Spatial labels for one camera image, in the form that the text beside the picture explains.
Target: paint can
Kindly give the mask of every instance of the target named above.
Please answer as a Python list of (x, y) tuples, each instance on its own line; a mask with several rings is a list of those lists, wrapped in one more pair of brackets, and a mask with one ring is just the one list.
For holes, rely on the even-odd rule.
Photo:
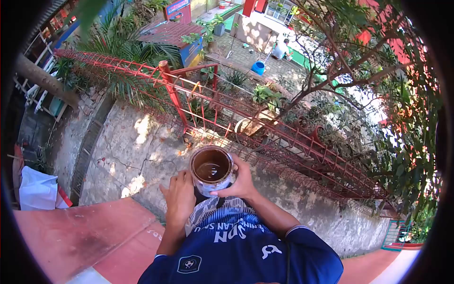
[(233, 158), (219, 146), (205, 146), (192, 155), (189, 168), (194, 186), (206, 197), (210, 191), (226, 188), (233, 174)]

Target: corrugated roof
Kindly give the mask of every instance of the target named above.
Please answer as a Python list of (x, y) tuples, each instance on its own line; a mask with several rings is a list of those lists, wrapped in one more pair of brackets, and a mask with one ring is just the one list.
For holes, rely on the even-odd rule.
[(190, 33), (200, 34), (203, 30), (201, 25), (194, 23), (183, 24), (179, 22), (167, 22), (158, 25), (158, 22), (150, 23), (142, 28), (139, 41), (163, 43), (174, 45), (182, 48), (187, 45), (184, 43), (181, 36), (189, 35)]
[(66, 4), (68, 0), (52, 0), (49, 7), (44, 11), (44, 13), (39, 17), (36, 25), (30, 30), (30, 33), (27, 35), (25, 40), (25, 44), (22, 47), (22, 52), (24, 52), (27, 47), (30, 45), (30, 42), (35, 38), (36, 33), (40, 29), (40, 27), (49, 20), (60, 8)]

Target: small shed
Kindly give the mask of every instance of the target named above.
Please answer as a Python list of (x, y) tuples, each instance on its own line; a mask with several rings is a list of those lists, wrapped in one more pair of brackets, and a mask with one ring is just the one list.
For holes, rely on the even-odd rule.
[(194, 23), (153, 22), (144, 26), (140, 32), (139, 41), (161, 43), (178, 47), (180, 64), (183, 68), (196, 66), (200, 61), (198, 54), (202, 49), (202, 38), (191, 44), (183, 42), (182, 35), (190, 33), (202, 34), (203, 27)]

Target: white plastic bag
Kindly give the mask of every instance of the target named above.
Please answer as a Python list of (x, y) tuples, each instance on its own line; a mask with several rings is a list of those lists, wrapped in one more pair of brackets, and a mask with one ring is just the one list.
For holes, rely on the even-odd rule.
[(43, 174), (28, 166), (22, 169), (19, 188), (21, 210), (52, 210), (57, 200), (57, 177)]

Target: white shirt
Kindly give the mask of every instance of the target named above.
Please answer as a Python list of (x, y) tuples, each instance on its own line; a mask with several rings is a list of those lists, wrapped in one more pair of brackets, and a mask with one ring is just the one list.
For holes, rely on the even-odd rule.
[(278, 41), (276, 47), (273, 50), (273, 56), (281, 59), (284, 57), (284, 54), (288, 53), (288, 47), (283, 41)]

